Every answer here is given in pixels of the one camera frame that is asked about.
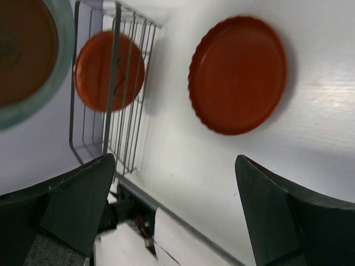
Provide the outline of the orange fluted plate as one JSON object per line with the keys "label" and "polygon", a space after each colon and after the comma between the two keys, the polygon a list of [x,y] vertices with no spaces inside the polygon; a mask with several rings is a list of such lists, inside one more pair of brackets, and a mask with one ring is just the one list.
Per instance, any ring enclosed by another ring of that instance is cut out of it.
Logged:
{"label": "orange fluted plate", "polygon": [[235,16],[211,28],[191,58],[192,108],[210,130],[241,135],[262,125],[286,88],[283,44],[266,22]]}

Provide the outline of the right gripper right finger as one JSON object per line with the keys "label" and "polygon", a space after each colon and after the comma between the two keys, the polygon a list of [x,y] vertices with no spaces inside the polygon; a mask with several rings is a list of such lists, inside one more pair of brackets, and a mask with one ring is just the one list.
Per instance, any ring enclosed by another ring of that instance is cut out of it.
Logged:
{"label": "right gripper right finger", "polygon": [[257,265],[354,265],[354,203],[287,180],[244,155],[236,181]]}

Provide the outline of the grey-green round plate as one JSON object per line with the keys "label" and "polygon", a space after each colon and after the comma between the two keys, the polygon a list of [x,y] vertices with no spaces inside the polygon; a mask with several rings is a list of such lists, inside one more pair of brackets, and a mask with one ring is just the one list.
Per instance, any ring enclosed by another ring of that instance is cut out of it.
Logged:
{"label": "grey-green round plate", "polygon": [[1,1],[1,130],[33,116],[60,89],[74,37],[70,1]]}

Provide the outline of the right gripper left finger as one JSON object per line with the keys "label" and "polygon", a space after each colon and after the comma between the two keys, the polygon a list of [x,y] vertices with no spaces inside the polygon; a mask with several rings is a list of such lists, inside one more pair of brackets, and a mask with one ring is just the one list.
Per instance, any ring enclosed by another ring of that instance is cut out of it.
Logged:
{"label": "right gripper left finger", "polygon": [[115,172],[112,154],[1,195],[1,265],[84,265]]}

